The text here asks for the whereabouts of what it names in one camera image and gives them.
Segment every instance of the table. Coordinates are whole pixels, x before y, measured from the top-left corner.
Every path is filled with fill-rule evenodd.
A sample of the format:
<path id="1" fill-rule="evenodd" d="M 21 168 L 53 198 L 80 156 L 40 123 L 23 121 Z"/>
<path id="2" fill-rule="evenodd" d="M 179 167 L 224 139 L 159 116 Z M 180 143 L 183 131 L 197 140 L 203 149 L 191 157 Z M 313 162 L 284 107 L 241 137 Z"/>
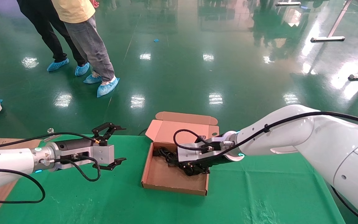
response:
<path id="1" fill-rule="evenodd" d="M 214 166 L 208 195 L 202 197 L 141 187 L 150 142 L 145 136 L 111 136 L 115 156 L 128 160 L 113 171 L 102 170 L 96 182 L 84 180 L 76 169 L 34 173 L 46 190 L 45 200 L 2 205 L 0 224 L 344 224 L 324 180 L 298 153 L 246 156 Z M 81 167 L 91 178 L 96 175 L 90 164 Z M 8 200 L 40 196 L 33 183 L 20 179 Z"/>

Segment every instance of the open cardboard box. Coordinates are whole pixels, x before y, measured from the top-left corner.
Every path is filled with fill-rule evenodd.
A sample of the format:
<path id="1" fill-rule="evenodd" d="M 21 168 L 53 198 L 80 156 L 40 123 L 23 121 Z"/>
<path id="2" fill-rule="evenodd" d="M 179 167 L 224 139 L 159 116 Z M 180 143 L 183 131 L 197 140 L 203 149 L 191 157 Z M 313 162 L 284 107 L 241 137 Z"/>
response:
<path id="1" fill-rule="evenodd" d="M 209 174 L 189 177 L 179 167 L 169 167 L 162 156 L 153 156 L 153 151 L 164 146 L 176 153 L 177 147 L 173 143 L 173 134 L 179 129 L 189 129 L 200 136 L 205 136 L 206 139 L 216 136 L 219 134 L 219 127 L 216 126 L 217 119 L 210 116 L 174 112 L 159 112 L 155 118 L 146 132 L 146 136 L 153 142 L 147 155 L 142 186 L 149 189 L 206 196 Z M 196 141 L 196 136 L 188 132 L 180 132 L 176 135 L 176 141 L 179 144 L 192 143 Z"/>

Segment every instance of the box flap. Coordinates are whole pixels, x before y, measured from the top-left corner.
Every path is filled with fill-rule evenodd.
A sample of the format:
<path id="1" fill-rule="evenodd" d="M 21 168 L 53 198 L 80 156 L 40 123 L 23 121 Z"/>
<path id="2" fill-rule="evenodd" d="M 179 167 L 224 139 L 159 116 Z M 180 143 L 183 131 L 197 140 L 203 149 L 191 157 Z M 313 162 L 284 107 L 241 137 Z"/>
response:
<path id="1" fill-rule="evenodd" d="M 152 120 L 145 133 L 155 142 L 173 143 L 173 135 L 179 129 L 189 129 L 205 138 L 210 138 L 219 133 L 219 127 L 214 126 L 218 121 L 211 116 L 159 112 L 155 117 L 157 119 Z M 196 139 L 197 137 L 189 132 L 180 132 L 176 136 L 178 143 L 190 143 Z"/>
<path id="2" fill-rule="evenodd" d="M 211 116 L 197 115 L 197 114 L 182 114 L 175 112 L 159 112 L 155 115 L 158 120 L 184 122 L 192 124 L 206 124 L 206 125 L 217 125 L 218 120 Z"/>
<path id="3" fill-rule="evenodd" d="M 189 129 L 205 139 L 219 134 L 218 126 L 152 120 L 146 136 L 155 142 L 173 143 L 173 134 L 179 129 Z M 197 137 L 189 132 L 180 132 L 176 135 L 178 143 L 191 143 L 196 139 Z"/>

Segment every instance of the glossy floor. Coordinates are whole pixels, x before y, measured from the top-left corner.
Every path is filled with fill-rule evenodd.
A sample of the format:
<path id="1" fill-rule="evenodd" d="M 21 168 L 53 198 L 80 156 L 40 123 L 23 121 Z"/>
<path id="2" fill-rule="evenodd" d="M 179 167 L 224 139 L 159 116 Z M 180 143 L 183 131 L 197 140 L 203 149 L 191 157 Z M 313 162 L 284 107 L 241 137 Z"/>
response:
<path id="1" fill-rule="evenodd" d="M 71 62 L 48 73 L 51 52 L 16 1 L 0 0 L 0 137 L 90 133 L 106 121 L 136 135 L 160 111 L 213 116 L 220 132 L 289 104 L 358 116 L 358 81 L 347 80 L 358 74 L 358 3 L 336 31 L 344 42 L 313 44 L 344 0 L 275 2 L 102 0 L 98 32 L 121 80 L 96 98 L 98 85 L 74 76 L 63 38 Z"/>

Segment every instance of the white robotic arm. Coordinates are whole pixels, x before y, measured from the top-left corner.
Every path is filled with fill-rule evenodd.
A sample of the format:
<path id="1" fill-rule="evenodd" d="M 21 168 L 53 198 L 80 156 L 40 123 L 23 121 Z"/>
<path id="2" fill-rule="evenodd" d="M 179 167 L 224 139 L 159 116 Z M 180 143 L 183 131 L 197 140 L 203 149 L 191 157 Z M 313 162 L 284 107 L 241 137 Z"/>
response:
<path id="1" fill-rule="evenodd" d="M 206 140 L 217 147 L 207 146 L 204 142 L 183 144 L 184 147 L 200 150 L 178 147 L 179 162 L 193 169 L 206 168 L 206 172 L 209 172 L 208 168 L 212 165 L 240 161 L 244 156 L 299 152 L 358 209 L 358 125 L 342 119 L 323 115 L 295 119 L 269 129 L 221 157 L 208 160 L 263 129 L 266 124 L 317 111 L 301 105 L 290 105 L 239 132 L 226 132 L 221 137 Z"/>
<path id="2" fill-rule="evenodd" d="M 107 129 L 103 136 L 99 133 Z M 44 147 L 0 150 L 0 169 L 19 171 L 25 174 L 37 173 L 42 170 L 56 171 L 92 163 L 93 159 L 99 165 L 94 168 L 113 170 L 126 158 L 114 158 L 114 146 L 108 145 L 107 140 L 116 130 L 123 130 L 121 126 L 104 123 L 92 130 L 94 141 L 82 138 L 58 142 L 48 142 Z M 0 186 L 16 180 L 22 176 L 14 173 L 0 172 Z"/>

